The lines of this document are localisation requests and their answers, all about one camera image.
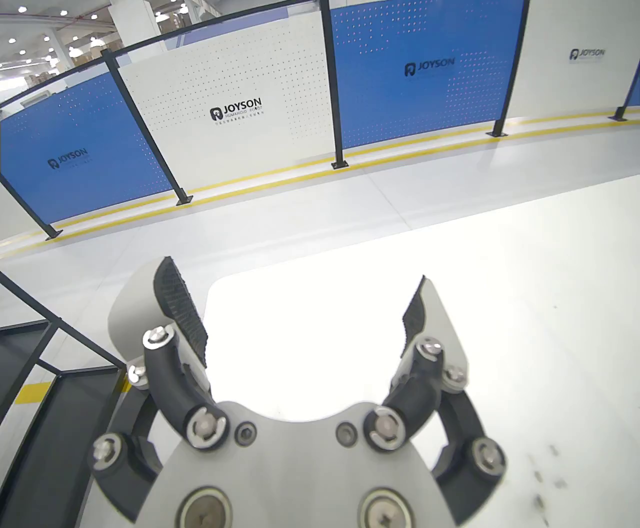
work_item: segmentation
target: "yellow floor line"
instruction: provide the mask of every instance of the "yellow floor line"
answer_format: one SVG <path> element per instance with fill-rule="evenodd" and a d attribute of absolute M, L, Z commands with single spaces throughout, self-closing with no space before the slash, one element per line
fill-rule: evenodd
<path fill-rule="evenodd" d="M 228 193 L 224 193 L 224 194 L 220 194 L 220 195 L 216 195 L 216 196 L 209 196 L 207 198 L 201 198 L 199 200 L 195 200 L 193 202 L 191 202 L 190 204 L 186 204 L 186 205 L 182 205 L 180 207 L 181 210 L 184 209 L 189 209 L 191 207 L 197 207 L 203 204 L 209 204 L 211 202 L 217 202 L 220 200 L 224 200 L 226 198 L 232 198 L 234 196 L 243 196 L 243 195 L 247 195 L 250 193 L 255 193 L 255 192 L 259 192 L 259 191 L 264 191 L 267 189 L 273 189 L 273 188 L 277 188 L 277 187 L 281 187 L 284 185 L 289 185 L 289 184 L 294 184 L 294 183 L 299 183 L 299 182 L 304 182 L 304 181 L 308 181 L 308 180 L 313 180 L 313 179 L 317 179 L 317 178 L 321 178 L 324 176 L 329 176 L 329 175 L 336 175 L 338 173 L 344 173 L 344 172 L 349 172 L 352 170 L 357 170 L 357 169 L 362 169 L 362 168 L 368 168 L 368 167 L 372 167 L 372 166 L 378 166 L 378 165 L 383 165 L 386 163 L 393 163 L 394 161 L 402 161 L 405 159 L 411 159 L 414 157 L 422 157 L 422 156 L 430 156 L 431 154 L 438 154 L 441 152 L 450 152 L 452 150 L 460 150 L 463 148 L 469 148 L 469 147 L 476 147 L 478 145 L 487 145 L 489 143 L 498 143 L 500 141 L 511 141 L 511 140 L 519 140 L 519 139 L 524 139 L 524 138 L 533 138 L 533 137 L 537 137 L 537 136 L 547 136 L 547 135 L 551 135 L 551 134 L 561 134 L 564 132 L 577 132 L 577 131 L 585 131 L 585 130 L 595 130 L 595 129 L 603 129 L 603 128 L 610 128 L 610 127 L 619 127 L 619 126 L 624 126 L 624 125 L 638 125 L 640 124 L 640 120 L 629 120 L 629 121 L 624 121 L 624 122 L 616 122 L 616 121 L 610 121 L 610 122 L 605 122 L 605 123 L 593 123 L 593 124 L 587 124 L 587 125 L 573 125 L 573 126 L 569 126 L 569 127 L 558 127 L 558 128 L 554 128 L 554 129 L 544 129 L 544 130 L 534 130 L 534 131 L 528 131 L 528 132 L 519 132 L 516 134 L 510 134 L 509 136 L 504 136 L 501 138 L 492 138 L 492 137 L 487 137 L 487 138 L 483 138 L 480 140 L 474 140 L 474 141 L 464 141 L 463 143 L 455 143 L 453 145 L 445 145 L 443 147 L 435 147 L 435 148 L 428 148 L 425 150 L 418 150 L 416 152 L 407 152 L 405 154 L 398 154 L 396 156 L 390 156 L 390 157 L 384 157 L 381 159 L 376 159 L 376 160 L 372 160 L 372 161 L 368 161 L 368 162 L 363 162 L 363 163 L 354 163 L 349 167 L 346 167 L 344 169 L 340 169 L 340 170 L 325 170 L 325 171 L 320 171 L 320 172 L 316 172 L 316 173 L 311 173 L 311 174 L 305 174 L 302 176 L 297 176 L 294 178 L 288 178 L 288 179 L 284 179 L 284 180 L 279 180 L 276 182 L 270 182 L 267 184 L 262 184 L 262 185 L 258 185 L 258 186 L 254 186 L 254 187 L 249 187 L 246 189 L 240 189 L 237 191 L 230 191 Z M 78 231 L 75 231 L 73 233 L 69 233 L 69 234 L 64 234 L 62 233 L 62 235 L 58 236 L 57 238 L 53 239 L 53 240 L 47 240 L 47 241 L 41 241 L 41 242 L 37 242 L 35 244 L 31 244 L 29 246 L 24 246 L 22 248 L 17 248 L 13 251 L 10 252 L 6 252 L 2 255 L 0 255 L 0 259 L 3 258 L 7 258 L 7 257 L 11 257 L 35 248 L 39 248 L 48 244 L 56 244 L 56 243 L 60 243 L 62 241 L 71 239 L 71 238 L 75 238 L 75 237 L 79 237 L 82 235 L 86 235 L 86 234 L 91 234 L 94 233 L 96 231 L 101 231 L 104 229 L 109 229 L 111 227 L 117 227 L 120 225 L 124 225 L 127 223 L 131 223 L 131 222 L 135 222 L 138 220 L 144 220 L 147 218 L 153 218 L 155 216 L 160 216 L 162 214 L 166 214 L 169 212 L 174 212 L 176 211 L 176 208 L 171 206 L 171 207 L 164 207 L 162 209 L 157 209 L 155 211 L 149 211 L 149 212 L 144 212 L 141 214 L 137 214 L 134 216 L 130 216 L 128 218 L 121 218 L 119 220 L 113 220 L 110 222 L 106 222 L 104 224 L 101 225 L 97 225 L 97 226 L 93 226 L 93 227 L 88 227 L 85 229 L 80 229 Z"/>
<path fill-rule="evenodd" d="M 640 111 L 640 109 L 628 109 L 627 112 L 638 112 Z M 552 121 L 558 121 L 558 120 L 564 120 L 564 119 L 578 119 L 578 118 L 585 118 L 585 117 L 598 117 L 598 116 L 608 116 L 610 115 L 611 112 L 592 112 L 592 113 L 584 113 L 584 114 L 575 114 L 575 115 L 565 115 L 565 116 L 555 116 L 555 117 L 545 117 L 545 118 L 538 118 L 538 119 L 529 119 L 529 120 L 525 120 L 525 121 L 517 121 L 517 118 L 514 118 L 513 121 L 509 121 L 507 120 L 507 126 L 518 126 L 518 125 L 527 125 L 527 124 L 534 124 L 534 123 L 544 123 L 544 122 L 552 122 Z M 360 156 L 362 154 L 371 154 L 373 152 L 381 152 L 383 150 L 388 150 L 390 148 L 398 148 L 398 147 L 407 147 L 408 145 L 416 145 L 418 143 L 425 143 L 427 141 L 435 141 L 435 140 L 441 140 L 444 138 L 453 138 L 456 136 L 463 136 L 464 134 L 473 134 L 475 132 L 487 132 L 489 131 L 490 128 L 487 126 L 482 126 L 482 127 L 474 127 L 474 128 L 468 128 L 468 129 L 464 129 L 464 130 L 458 130 L 458 131 L 453 131 L 453 132 L 443 132 L 442 134 L 434 134 L 431 136 L 426 136 L 426 137 L 421 137 L 421 138 L 416 138 L 413 140 L 406 140 L 406 141 L 399 141 L 397 143 L 390 143 L 388 145 L 380 145 L 378 147 L 370 147 L 370 148 L 364 148 L 361 150 L 353 150 L 353 151 L 348 151 L 345 153 L 345 156 Z M 258 178 L 261 178 L 263 176 L 270 176 L 270 175 L 274 175 L 274 174 L 279 174 L 279 173 L 283 173 L 283 172 L 288 172 L 290 170 L 296 170 L 296 169 L 301 169 L 301 168 L 306 168 L 306 167 L 310 167 L 313 165 L 320 165 L 323 163 L 330 163 L 334 160 L 334 157 L 327 157 L 327 158 L 323 158 L 323 159 L 316 159 L 314 161 L 307 161 L 305 163 L 300 163 L 297 165 L 291 165 L 285 168 L 280 168 L 280 169 L 274 169 L 274 170 L 269 170 L 269 171 L 265 171 L 265 172 L 259 172 L 257 174 L 251 174 L 248 176 L 241 176 L 238 178 L 233 178 L 230 180 L 225 180 L 223 182 L 219 182 L 219 183 L 214 183 L 211 185 L 207 185 L 204 187 L 197 187 L 195 189 L 189 189 L 187 190 L 187 194 L 192 195 L 194 193 L 200 193 L 202 191 L 210 191 L 211 189 L 217 189 L 220 187 L 225 187 L 227 185 L 231 185 L 231 184 L 235 184 L 235 183 L 240 183 L 240 182 L 246 182 L 246 181 L 251 181 L 251 180 L 255 180 Z M 144 202 L 137 202 L 135 204 L 131 204 L 131 205 L 123 205 L 122 207 L 118 207 L 116 209 L 110 209 L 108 211 L 102 211 L 102 212 L 96 212 L 95 214 L 91 214 L 88 216 L 83 216 L 81 218 L 74 218 L 72 220 L 68 220 L 68 221 L 62 221 L 62 222 L 56 222 L 54 224 L 54 227 L 56 229 L 62 229 L 64 227 L 69 227 L 71 225 L 76 225 L 82 222 L 86 222 L 88 220 L 94 220 L 96 218 L 101 218 L 103 216 L 109 216 L 110 214 L 116 214 L 118 212 L 123 212 L 123 211 L 128 211 L 129 209 L 136 209 L 138 207 L 144 207 L 145 205 L 150 205 L 150 204 L 155 204 L 158 202 L 164 202 L 165 200 L 174 200 L 175 197 L 174 196 L 163 196 L 160 198 L 151 198 L 150 200 L 145 200 Z M 42 234 L 41 232 L 34 232 L 28 236 L 35 236 L 35 235 L 39 235 Z"/>
<path fill-rule="evenodd" d="M 40 403 L 46 396 L 51 383 L 51 381 L 44 381 L 42 383 L 29 383 L 27 385 L 23 385 L 13 403 L 16 405 L 21 405 L 23 403 Z M 125 380 L 122 392 L 129 392 L 129 389 L 131 389 L 131 384 L 129 383 L 129 380 Z"/>

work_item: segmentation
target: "white table surface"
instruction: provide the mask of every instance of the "white table surface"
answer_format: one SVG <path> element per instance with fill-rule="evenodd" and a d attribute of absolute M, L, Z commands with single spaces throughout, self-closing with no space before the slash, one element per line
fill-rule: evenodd
<path fill-rule="evenodd" d="M 381 402 L 425 274 L 509 461 L 470 525 L 637 527 L 639 198 L 640 176 L 219 280 L 213 396 L 286 420 Z M 444 440 L 434 419 L 413 442 L 432 465 Z"/>

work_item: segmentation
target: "screw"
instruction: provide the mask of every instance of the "screw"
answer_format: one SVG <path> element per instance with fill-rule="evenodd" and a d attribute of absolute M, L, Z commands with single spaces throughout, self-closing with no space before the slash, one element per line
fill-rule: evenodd
<path fill-rule="evenodd" d="M 398 503 L 386 497 L 375 499 L 367 512 L 367 525 L 370 528 L 404 527 L 404 515 Z"/>
<path fill-rule="evenodd" d="M 140 381 L 140 379 L 147 373 L 147 369 L 145 368 L 144 365 L 140 365 L 140 366 L 135 366 L 135 365 L 131 365 L 129 366 L 129 370 L 127 371 L 127 375 L 129 377 L 129 382 L 130 383 L 137 383 Z"/>
<path fill-rule="evenodd" d="M 206 407 L 200 407 L 187 424 L 187 440 L 197 449 L 216 445 L 227 430 L 227 418 L 216 418 Z"/>
<path fill-rule="evenodd" d="M 180 528 L 228 528 L 231 526 L 231 505 L 221 491 L 203 488 L 187 498 L 178 521 Z"/>
<path fill-rule="evenodd" d="M 375 407 L 373 414 L 376 417 L 372 427 L 371 425 L 367 426 L 368 440 L 373 443 L 373 446 L 384 451 L 395 451 L 402 447 L 406 437 L 406 429 L 400 415 L 393 409 L 384 406 Z"/>
<path fill-rule="evenodd" d="M 500 448 L 491 438 L 476 438 L 471 451 L 476 465 L 488 475 L 499 477 L 506 470 Z"/>
<path fill-rule="evenodd" d="M 196 419 L 193 424 L 193 432 L 200 438 L 207 440 L 216 432 L 217 424 L 218 421 L 216 420 L 216 417 L 207 412 Z"/>
<path fill-rule="evenodd" d="M 383 415 L 376 418 L 376 432 L 385 440 L 391 441 L 397 438 L 398 422 L 393 416 Z"/>
<path fill-rule="evenodd" d="M 236 443 L 242 447 L 247 447 L 255 441 L 258 431 L 251 422 L 242 422 L 236 427 Z"/>
<path fill-rule="evenodd" d="M 112 466 L 122 452 L 122 440 L 114 433 L 105 433 L 93 443 L 93 469 L 102 471 Z"/>
<path fill-rule="evenodd" d="M 353 447 L 358 441 L 358 431 L 350 422 L 342 422 L 335 430 L 335 437 L 343 447 Z"/>
<path fill-rule="evenodd" d="M 162 326 L 156 326 L 149 335 L 150 343 L 160 343 L 166 337 L 166 330 Z"/>
<path fill-rule="evenodd" d="M 113 441 L 108 438 L 101 440 L 100 442 L 97 443 L 97 445 L 94 444 L 93 459 L 96 462 L 106 461 L 115 452 L 113 445 L 114 445 Z"/>
<path fill-rule="evenodd" d="M 432 337 L 425 337 L 418 343 L 417 347 L 420 355 L 429 361 L 435 361 L 443 350 L 440 341 Z"/>
<path fill-rule="evenodd" d="M 360 528 L 411 528 L 409 507 L 392 490 L 374 490 L 360 508 Z"/>
<path fill-rule="evenodd" d="M 447 367 L 445 373 L 454 383 L 463 383 L 467 378 L 462 369 L 459 369 L 458 367 Z"/>

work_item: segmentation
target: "metal frame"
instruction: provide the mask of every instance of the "metal frame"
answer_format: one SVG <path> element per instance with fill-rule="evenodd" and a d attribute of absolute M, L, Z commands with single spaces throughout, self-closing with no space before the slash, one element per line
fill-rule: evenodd
<path fill-rule="evenodd" d="M 500 138 L 507 135 L 502 132 L 502 130 L 504 128 L 504 122 L 507 120 L 507 112 L 509 110 L 509 103 L 511 102 L 513 85 L 516 82 L 516 73 L 518 72 L 518 64 L 520 63 L 520 53 L 522 52 L 522 42 L 524 41 L 524 32 L 527 27 L 528 16 L 529 0 L 524 0 L 522 3 L 522 14 L 520 16 L 520 29 L 518 29 L 518 40 L 516 41 L 516 51 L 513 55 L 511 76 L 509 77 L 509 84 L 507 86 L 507 95 L 504 97 L 504 104 L 502 105 L 502 113 L 500 114 L 500 118 L 493 124 L 493 130 L 491 132 L 487 132 L 487 135 L 494 138 Z"/>
<path fill-rule="evenodd" d="M 118 378 L 116 379 L 116 383 L 114 385 L 113 391 L 107 400 L 107 403 L 102 408 L 100 413 L 100 417 L 97 420 L 97 425 L 92 433 L 92 438 L 97 438 L 100 436 L 107 427 L 109 426 L 109 422 L 111 420 L 111 416 L 116 408 L 116 404 L 118 402 L 118 398 L 122 393 L 122 387 L 125 382 L 126 371 L 125 369 L 118 368 L 116 366 L 113 367 L 99 367 L 97 369 L 78 369 L 76 371 L 67 371 L 61 372 L 57 375 L 47 393 L 42 400 L 42 403 L 38 407 L 29 428 L 27 429 L 26 434 L 24 435 L 22 442 L 20 443 L 20 447 L 13 457 L 13 461 L 11 462 L 11 466 L 9 471 L 7 471 L 6 477 L 0 488 L 0 519 L 2 519 L 4 514 L 4 509 L 10 500 L 11 494 L 13 493 L 13 489 L 15 488 L 15 482 L 20 476 L 20 470 L 29 456 L 29 451 L 33 442 L 35 441 L 38 432 L 40 431 L 40 427 L 42 422 L 44 421 L 47 413 L 49 412 L 49 408 L 51 403 L 54 400 L 54 396 L 56 392 L 61 387 L 61 380 L 65 378 L 71 378 L 75 376 L 80 376 L 84 374 L 85 376 L 91 376 L 95 374 L 104 374 L 106 372 L 119 372 Z M 74 526 L 77 522 L 77 516 L 80 513 L 81 506 L 84 502 L 84 489 L 86 488 L 89 478 L 91 476 L 90 469 L 86 465 L 82 465 L 82 474 L 80 478 L 77 479 L 76 485 L 74 488 L 73 499 L 67 506 L 67 510 L 65 512 L 65 523 L 64 526 Z"/>
<path fill-rule="evenodd" d="M 73 337 L 76 341 L 79 341 L 84 346 L 86 346 L 89 350 L 92 350 L 102 358 L 106 359 L 109 363 L 116 365 L 120 369 L 125 368 L 124 362 L 120 361 L 116 356 L 109 354 L 104 348 L 100 345 L 94 343 L 87 336 L 78 332 L 73 326 L 68 324 L 66 321 L 62 320 L 62 318 L 58 317 L 51 310 L 45 307 L 43 304 L 39 303 L 36 299 L 31 297 L 25 290 L 20 288 L 13 280 L 7 277 L 2 271 L 0 271 L 0 284 L 7 288 L 13 295 L 18 297 L 23 303 L 27 306 L 38 312 L 41 316 L 46 318 L 50 323 L 54 326 L 63 330 L 71 337 Z"/>
<path fill-rule="evenodd" d="M 91 60 L 89 62 L 86 62 L 84 64 L 80 64 L 80 66 L 76 66 L 75 68 L 71 68 L 70 70 L 67 70 L 66 72 L 62 72 L 61 74 L 58 74 L 55 77 L 51 77 L 50 79 L 47 79 L 46 81 L 44 81 L 44 82 L 42 82 L 40 84 L 36 84 L 35 86 L 32 86 L 31 88 L 27 88 L 26 90 L 24 90 L 24 92 L 20 92 L 18 95 L 14 95 L 13 97 L 10 97 L 6 101 L 0 102 L 0 108 L 4 108 L 5 106 L 7 106 L 8 104 L 11 104 L 12 102 L 16 102 L 18 100 L 21 100 L 23 97 L 26 97 L 30 93 L 33 93 L 33 92 L 35 92 L 37 90 L 40 90 L 41 88 L 44 88 L 45 86 L 49 86 L 50 84 L 53 84 L 56 81 L 59 81 L 60 79 L 64 79 L 65 77 L 68 77 L 69 75 L 73 75 L 73 74 L 76 74 L 78 72 L 82 72 L 83 70 L 88 70 L 89 68 L 91 68 L 93 66 L 97 66 L 98 64 L 100 64 L 102 62 L 104 62 L 104 59 L 102 57 L 98 57 L 97 59 L 93 59 L 93 60 Z"/>
<path fill-rule="evenodd" d="M 102 408 L 102 412 L 100 413 L 100 417 L 98 418 L 96 427 L 93 430 L 92 438 L 98 438 L 109 427 L 109 422 L 111 422 L 111 417 L 113 416 L 113 412 L 115 411 L 116 405 L 118 404 L 120 394 L 122 394 L 122 388 L 124 387 L 124 383 L 126 381 L 127 371 L 125 369 L 117 369 L 116 367 L 98 367 L 96 369 L 78 369 L 76 371 L 66 371 L 63 372 L 60 376 L 62 378 L 71 378 L 80 375 L 91 376 L 96 374 L 105 374 L 109 371 L 115 370 L 119 370 L 120 374 L 116 379 L 116 383 L 113 387 L 111 396 L 107 400 L 105 406 Z M 83 472 L 80 478 L 76 481 L 76 487 L 73 494 L 74 500 L 69 504 L 67 508 L 67 520 L 65 522 L 65 526 L 74 526 L 76 524 L 78 514 L 80 513 L 80 509 L 82 508 L 84 502 L 84 495 L 86 493 L 89 478 L 91 477 L 91 470 L 89 469 L 89 466 L 87 464 L 83 464 L 82 468 Z"/>
<path fill-rule="evenodd" d="M 4 515 L 4 509 L 8 503 L 8 500 L 13 493 L 13 489 L 15 488 L 15 483 L 20 476 L 21 468 L 24 465 L 25 460 L 29 456 L 29 451 L 35 438 L 37 437 L 38 432 L 40 431 L 42 422 L 46 417 L 49 408 L 51 407 L 51 403 L 56 395 L 57 390 L 61 387 L 61 381 L 67 378 L 75 378 L 80 376 L 95 376 L 100 374 L 106 374 L 113 372 L 117 373 L 115 385 L 113 387 L 113 391 L 111 395 L 108 397 L 106 404 L 102 407 L 100 411 L 100 416 L 96 422 L 96 427 L 93 430 L 92 438 L 96 438 L 100 436 L 108 427 L 109 422 L 111 420 L 111 416 L 115 410 L 116 404 L 118 402 L 118 398 L 122 393 L 122 388 L 124 386 L 126 380 L 126 365 L 120 361 L 118 358 L 108 353 L 106 350 L 101 348 L 99 345 L 94 343 L 88 337 L 78 332 L 75 328 L 70 326 L 60 317 L 51 312 L 48 308 L 39 303 L 36 299 L 31 297 L 26 291 L 20 288 L 15 282 L 9 279 L 4 273 L 0 271 L 0 284 L 7 288 L 11 293 L 16 295 L 18 299 L 27 304 L 30 308 L 41 314 L 45 317 L 44 320 L 33 321 L 30 323 L 22 323 L 22 324 L 14 324 L 11 326 L 5 326 L 0 328 L 0 332 L 5 333 L 20 333 L 27 332 L 33 330 L 42 330 L 42 335 L 40 336 L 40 340 L 35 346 L 33 352 L 30 354 L 27 362 L 24 367 L 20 370 L 19 375 L 12 383 L 7 396 L 0 402 L 0 422 L 6 415 L 6 412 L 9 410 L 11 405 L 13 404 L 15 397 L 19 393 L 22 388 L 22 384 L 26 380 L 27 376 L 33 369 L 35 365 L 39 365 L 52 372 L 55 375 L 55 378 L 47 393 L 42 400 L 38 410 L 29 425 L 29 428 L 24 435 L 22 442 L 20 443 L 20 447 L 16 452 L 16 455 L 13 458 L 12 464 L 9 468 L 9 471 L 4 479 L 4 483 L 0 488 L 0 519 Z M 58 331 L 58 329 L 63 330 L 75 340 L 79 341 L 87 348 L 106 359 L 112 365 L 106 367 L 96 367 L 89 369 L 73 369 L 68 371 L 61 371 L 54 366 L 50 365 L 46 361 L 40 358 L 40 355 L 44 352 L 44 349 L 50 343 L 53 335 Z M 84 501 L 84 490 L 88 484 L 89 478 L 91 476 L 90 469 L 85 465 L 82 465 L 81 472 L 78 475 L 77 481 L 74 483 L 74 492 L 72 494 L 72 500 L 69 502 L 67 506 L 67 510 L 65 511 L 65 526 L 73 526 L 76 524 L 77 516 L 82 508 L 82 504 Z"/>
<path fill-rule="evenodd" d="M 199 22 L 198 24 L 192 24 L 190 26 L 186 26 L 185 28 L 175 29 L 174 31 L 169 31 L 169 33 L 163 33 L 162 35 L 153 36 L 152 38 L 148 38 L 146 40 L 136 42 L 135 44 L 131 44 L 129 46 L 120 48 L 119 50 L 114 51 L 113 55 L 116 57 L 119 57 L 120 55 L 124 55 L 129 51 L 140 49 L 141 47 L 147 46 L 149 44 L 155 44 L 156 42 L 163 42 L 175 36 L 182 35 L 183 33 L 189 33 L 190 31 L 195 31 L 196 29 L 206 28 L 207 26 L 212 26 L 213 24 L 221 24 L 222 22 L 226 22 L 227 20 L 238 19 L 240 17 L 245 17 L 247 15 L 262 13 L 263 11 L 270 11 L 272 9 L 277 9 L 279 7 L 292 6 L 295 4 L 303 4 L 310 1 L 315 1 L 315 0 L 283 0 L 280 2 L 275 2 L 273 4 L 267 4 L 264 6 L 258 6 L 251 9 L 245 9 L 244 11 L 230 13 L 222 17 L 216 17 L 214 19 L 204 20 L 202 22 Z"/>
<path fill-rule="evenodd" d="M 4 417 L 6 416 L 7 412 L 11 408 L 11 405 L 13 404 L 15 397 L 18 396 L 18 393 L 20 392 L 22 385 L 24 384 L 25 380 L 29 376 L 30 372 L 33 370 L 33 367 L 40 360 L 40 355 L 44 352 L 44 349 L 49 344 L 49 341 L 51 341 L 51 338 L 56 333 L 57 329 L 58 329 L 57 325 L 50 323 L 48 321 L 34 321 L 32 323 L 25 323 L 25 324 L 20 324 L 16 326 L 6 327 L 6 328 L 0 328 L 0 334 L 3 334 L 3 335 L 6 335 L 7 333 L 23 333 L 28 331 L 33 332 L 37 330 L 42 330 L 42 334 L 40 336 L 40 340 L 38 341 L 38 344 L 36 345 L 31 355 L 29 356 L 29 359 L 27 359 L 27 361 L 25 362 L 24 366 L 20 370 L 20 373 L 18 374 L 16 379 L 11 384 L 11 387 L 7 391 L 6 396 L 0 402 L 0 422 L 4 420 Z"/>
<path fill-rule="evenodd" d="M 331 9 L 329 0 L 319 0 L 322 15 L 322 29 L 324 35 L 324 49 L 326 54 L 326 71 L 329 79 L 329 97 L 331 99 L 331 118 L 333 121 L 333 142 L 335 144 L 334 169 L 348 167 L 342 151 L 342 124 L 340 122 L 340 104 L 338 101 L 338 74 L 335 68 L 335 49 L 333 47 L 333 27 L 331 24 Z"/>
<path fill-rule="evenodd" d="M 171 187 L 173 188 L 175 194 L 178 196 L 178 203 L 176 205 L 188 204 L 190 201 L 192 201 L 193 195 L 187 196 L 187 193 L 184 192 L 184 189 L 180 187 L 178 185 L 178 182 L 175 180 L 175 177 L 173 176 L 171 169 L 169 169 L 169 166 L 164 160 L 164 156 L 162 155 L 162 152 L 160 152 L 160 149 L 156 145 L 155 139 L 151 135 L 151 132 L 149 132 L 149 129 L 147 128 L 147 124 L 145 123 L 144 119 L 142 119 L 142 115 L 140 114 L 140 111 L 138 110 L 136 103 L 133 102 L 133 98 L 129 93 L 129 89 L 127 88 L 127 85 L 124 83 L 124 80 L 120 75 L 120 71 L 119 71 L 120 66 L 113 52 L 110 49 L 103 49 L 102 58 L 104 59 L 107 65 L 107 68 L 109 69 L 109 73 L 111 73 L 111 77 L 113 77 L 113 80 L 116 83 L 116 86 L 118 87 L 118 90 L 120 91 L 120 95 L 122 96 L 125 104 L 127 105 L 127 108 L 129 108 L 129 111 L 131 112 L 131 115 L 133 116 L 134 121 L 136 122 L 136 125 L 138 125 L 138 128 L 140 129 L 140 133 L 142 133 L 142 136 L 144 137 L 145 141 L 148 143 L 149 148 L 151 149 L 151 152 L 153 153 L 154 157 L 156 158 L 156 161 L 158 162 L 158 165 L 160 165 L 160 169 L 162 169 L 162 172 L 164 173 L 166 178 L 169 180 L 169 183 L 171 184 Z"/>
<path fill-rule="evenodd" d="M 627 121 L 623 116 L 627 110 L 627 106 L 629 106 L 629 101 L 631 100 L 631 95 L 634 92 L 636 87 L 636 83 L 638 82 L 638 76 L 640 76 L 640 61 L 638 61 L 638 66 L 636 68 L 636 73 L 634 74 L 634 78 L 631 80 L 631 86 L 629 87 L 629 92 L 627 93 L 627 97 L 625 99 L 625 103 L 622 106 L 618 106 L 616 108 L 615 114 L 609 117 L 614 121 Z"/>
<path fill-rule="evenodd" d="M 18 202 L 20 207 L 22 207 L 24 211 L 29 216 L 31 216 L 33 221 L 36 224 L 38 224 L 40 228 L 49 236 L 47 240 L 51 240 L 57 237 L 60 233 L 62 233 L 62 229 L 59 231 L 56 231 L 56 229 L 50 223 L 45 223 L 45 221 L 42 218 L 40 218 L 32 208 L 30 208 L 29 204 L 27 204 L 27 202 L 25 202 L 22 199 L 22 197 L 18 194 L 18 192 L 9 183 L 9 180 L 7 180 L 7 178 L 2 176 L 2 173 L 0 173 L 0 184 L 3 185 L 3 187 L 7 190 L 7 192 L 9 192 L 9 194 L 13 197 L 13 199 L 16 202 Z"/>

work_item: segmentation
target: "white perforated panel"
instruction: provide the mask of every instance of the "white perforated panel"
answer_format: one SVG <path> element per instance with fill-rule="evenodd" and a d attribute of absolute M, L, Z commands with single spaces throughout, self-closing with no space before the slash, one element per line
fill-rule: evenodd
<path fill-rule="evenodd" d="M 603 49 L 573 60 L 573 49 Z M 534 0 L 509 117 L 624 103 L 640 58 L 640 0 Z"/>
<path fill-rule="evenodd" d="M 287 167 L 333 149 L 317 11 L 178 47 L 120 71 L 185 188 Z M 211 116 L 212 108 L 247 101 L 254 107 L 240 114 Z"/>

